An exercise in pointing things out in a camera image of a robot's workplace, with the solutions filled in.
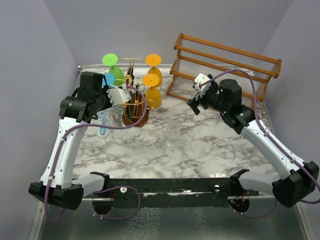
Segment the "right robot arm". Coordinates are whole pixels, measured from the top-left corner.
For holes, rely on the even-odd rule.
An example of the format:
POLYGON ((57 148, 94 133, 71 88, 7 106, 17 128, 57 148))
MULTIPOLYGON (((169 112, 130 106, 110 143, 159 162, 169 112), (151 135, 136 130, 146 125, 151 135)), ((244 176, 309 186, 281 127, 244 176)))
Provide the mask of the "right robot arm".
POLYGON ((229 189, 240 196, 247 190, 273 195, 287 208, 301 202, 320 185, 320 168, 313 161, 305 162, 281 143, 251 108, 242 103, 242 88, 234 79, 219 84, 199 74, 194 79, 196 95, 187 105, 198 115, 204 109, 218 111, 226 125, 252 143, 274 167, 276 174, 259 174, 243 169, 231 176, 229 189))

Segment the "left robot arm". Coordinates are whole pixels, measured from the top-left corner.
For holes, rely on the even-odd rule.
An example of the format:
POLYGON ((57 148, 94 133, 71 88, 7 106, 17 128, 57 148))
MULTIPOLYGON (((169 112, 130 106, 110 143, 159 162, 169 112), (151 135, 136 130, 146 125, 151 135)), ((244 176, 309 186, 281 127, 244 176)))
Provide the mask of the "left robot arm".
POLYGON ((103 198, 111 190, 103 173, 72 180, 73 168, 84 133, 100 110, 111 106, 106 78, 101 73, 83 72, 79 87, 60 103, 56 142, 47 168, 28 192, 43 203, 76 210, 82 199, 92 193, 103 198))

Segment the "green plastic wine glass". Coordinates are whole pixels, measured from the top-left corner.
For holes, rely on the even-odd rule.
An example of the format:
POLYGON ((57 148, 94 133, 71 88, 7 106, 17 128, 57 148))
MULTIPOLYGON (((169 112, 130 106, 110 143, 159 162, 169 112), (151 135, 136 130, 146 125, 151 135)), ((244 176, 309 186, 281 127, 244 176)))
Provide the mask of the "green plastic wine glass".
POLYGON ((102 63, 110 67, 108 73, 113 75, 115 80, 113 82, 113 85, 116 87, 119 87, 125 83, 125 75, 121 68, 116 66, 116 63, 118 62, 119 58, 115 53, 108 53, 102 58, 102 63))

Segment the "blue plastic wine glass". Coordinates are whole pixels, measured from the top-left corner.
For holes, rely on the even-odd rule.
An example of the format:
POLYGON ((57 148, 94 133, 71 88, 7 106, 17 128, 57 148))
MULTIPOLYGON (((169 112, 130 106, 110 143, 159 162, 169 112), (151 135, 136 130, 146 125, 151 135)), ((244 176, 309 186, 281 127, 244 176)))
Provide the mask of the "blue plastic wine glass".
POLYGON ((123 83, 122 81, 115 78, 115 76, 111 73, 104 73, 105 80, 102 80, 102 87, 105 87, 106 85, 109 86, 109 88, 119 87, 123 83))

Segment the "orange wine glass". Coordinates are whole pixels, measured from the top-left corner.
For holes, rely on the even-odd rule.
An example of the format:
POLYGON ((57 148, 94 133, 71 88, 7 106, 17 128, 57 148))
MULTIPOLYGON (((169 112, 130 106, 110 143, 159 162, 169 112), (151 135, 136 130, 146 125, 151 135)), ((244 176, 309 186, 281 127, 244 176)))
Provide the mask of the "orange wine glass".
POLYGON ((163 83, 163 76, 157 66, 162 62, 162 58, 158 54, 152 53, 145 58, 145 62, 147 65, 151 66, 148 74, 155 74, 159 77, 159 82, 155 85, 155 88, 160 87, 163 83))
POLYGON ((158 108, 162 104, 162 97, 160 91, 157 89, 157 85, 160 83, 160 78, 154 73, 148 73, 143 79, 142 82, 145 86, 148 87, 145 98, 147 101, 148 107, 158 108))

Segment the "orange wine glass front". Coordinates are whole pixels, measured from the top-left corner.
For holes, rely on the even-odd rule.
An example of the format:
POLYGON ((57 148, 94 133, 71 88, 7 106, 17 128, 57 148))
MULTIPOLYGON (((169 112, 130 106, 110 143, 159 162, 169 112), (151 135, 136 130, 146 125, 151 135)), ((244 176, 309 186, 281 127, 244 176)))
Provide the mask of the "orange wine glass front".
POLYGON ((143 79, 142 82, 145 86, 148 87, 145 98, 147 101, 148 107, 158 108, 162 104, 162 97, 160 91, 157 89, 157 85, 160 83, 160 78, 154 73, 148 73, 143 79))

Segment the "clear wine glass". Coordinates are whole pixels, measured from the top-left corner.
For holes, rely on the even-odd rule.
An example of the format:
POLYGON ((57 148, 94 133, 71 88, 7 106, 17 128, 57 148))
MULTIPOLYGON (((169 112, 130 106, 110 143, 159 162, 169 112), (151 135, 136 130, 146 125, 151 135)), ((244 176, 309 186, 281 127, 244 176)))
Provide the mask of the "clear wine glass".
POLYGON ((172 147, 181 134, 181 124, 177 120, 170 120, 165 129, 166 145, 172 147))
MULTIPOLYGON (((112 108, 108 108, 108 109, 100 111, 97 116, 98 116, 98 124, 99 125, 111 126, 111 127, 121 127, 122 126, 119 115, 112 108)), ((96 135, 99 138, 106 138, 112 132, 113 132, 112 129, 99 127, 96 130, 96 135)))

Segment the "clear wine glass front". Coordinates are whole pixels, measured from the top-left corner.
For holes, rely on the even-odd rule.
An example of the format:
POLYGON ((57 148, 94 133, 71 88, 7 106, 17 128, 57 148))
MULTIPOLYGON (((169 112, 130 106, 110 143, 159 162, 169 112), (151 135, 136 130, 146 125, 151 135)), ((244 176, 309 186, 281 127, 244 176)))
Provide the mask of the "clear wine glass front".
POLYGON ((172 147, 181 134, 181 124, 177 120, 170 120, 165 129, 166 145, 172 147))

